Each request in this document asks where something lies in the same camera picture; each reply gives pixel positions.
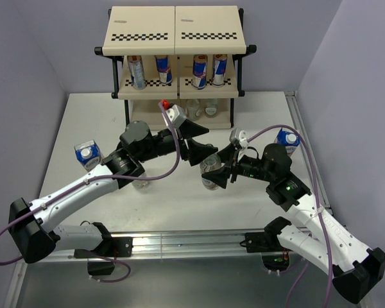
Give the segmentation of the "blue silver energy drink can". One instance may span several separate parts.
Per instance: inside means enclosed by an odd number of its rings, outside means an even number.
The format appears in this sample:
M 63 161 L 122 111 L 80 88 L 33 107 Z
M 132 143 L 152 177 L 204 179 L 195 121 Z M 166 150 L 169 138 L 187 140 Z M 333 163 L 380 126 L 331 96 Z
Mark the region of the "blue silver energy drink can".
M 192 85 L 198 90 L 201 90 L 206 86 L 207 62 L 207 55 L 194 55 L 192 65 Z
M 212 61 L 212 85 L 215 87 L 224 86 L 225 72 L 227 69 L 228 56 L 218 54 L 213 56 Z

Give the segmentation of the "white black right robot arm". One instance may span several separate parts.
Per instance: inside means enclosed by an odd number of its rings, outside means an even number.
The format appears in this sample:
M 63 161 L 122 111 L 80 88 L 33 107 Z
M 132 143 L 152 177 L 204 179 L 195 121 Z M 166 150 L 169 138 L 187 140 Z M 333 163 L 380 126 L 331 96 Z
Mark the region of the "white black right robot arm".
M 318 193 L 291 171 L 292 160 L 283 144 L 268 144 L 261 157 L 249 157 L 245 152 L 250 141 L 245 131 L 233 130 L 229 145 L 212 151 L 221 167 L 201 175 L 223 189 L 239 176 L 265 181 L 269 198 L 287 214 L 259 234 L 246 234 L 247 251 L 262 247 L 296 252 L 326 273 L 345 300 L 358 304 L 383 278 L 384 251 L 358 240 L 320 205 Z

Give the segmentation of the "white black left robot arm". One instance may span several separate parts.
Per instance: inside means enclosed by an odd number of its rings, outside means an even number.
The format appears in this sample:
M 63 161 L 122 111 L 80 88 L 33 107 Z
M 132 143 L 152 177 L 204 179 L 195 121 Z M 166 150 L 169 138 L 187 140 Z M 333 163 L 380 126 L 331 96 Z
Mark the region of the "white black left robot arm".
M 86 257 L 107 256 L 114 242 L 102 223 L 68 226 L 62 221 L 140 177 L 144 173 L 142 163 L 146 161 L 180 150 L 181 159 L 196 166 L 218 150 L 194 140 L 209 129 L 190 120 L 175 131 L 174 135 L 168 129 L 153 135 L 144 121 L 131 122 L 121 134 L 116 150 L 85 176 L 41 199 L 15 200 L 10 205 L 9 233 L 24 261 L 35 263 L 61 250 L 82 250 Z

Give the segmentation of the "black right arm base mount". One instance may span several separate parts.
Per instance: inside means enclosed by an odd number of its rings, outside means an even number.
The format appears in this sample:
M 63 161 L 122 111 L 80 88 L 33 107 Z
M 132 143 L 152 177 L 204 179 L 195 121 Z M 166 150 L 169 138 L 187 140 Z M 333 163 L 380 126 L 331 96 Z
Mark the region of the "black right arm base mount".
M 302 258 L 292 255 L 291 250 L 284 248 L 269 233 L 247 232 L 239 243 L 247 253 L 259 253 L 263 266 L 270 271 L 287 271 L 300 265 Z

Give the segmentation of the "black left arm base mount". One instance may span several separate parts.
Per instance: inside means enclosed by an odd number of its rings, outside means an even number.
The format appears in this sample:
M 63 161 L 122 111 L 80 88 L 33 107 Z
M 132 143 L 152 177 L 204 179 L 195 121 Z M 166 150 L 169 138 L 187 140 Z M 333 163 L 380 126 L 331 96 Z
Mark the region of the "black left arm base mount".
M 90 279 L 103 283 L 114 283 L 123 281 L 130 276 L 131 267 L 121 258 L 130 257 L 132 248 L 132 237 L 112 237 L 103 241 L 95 250 L 75 250 L 73 257 L 75 259 L 87 259 L 87 273 Z M 126 270 L 124 276 L 107 279 L 118 267 Z

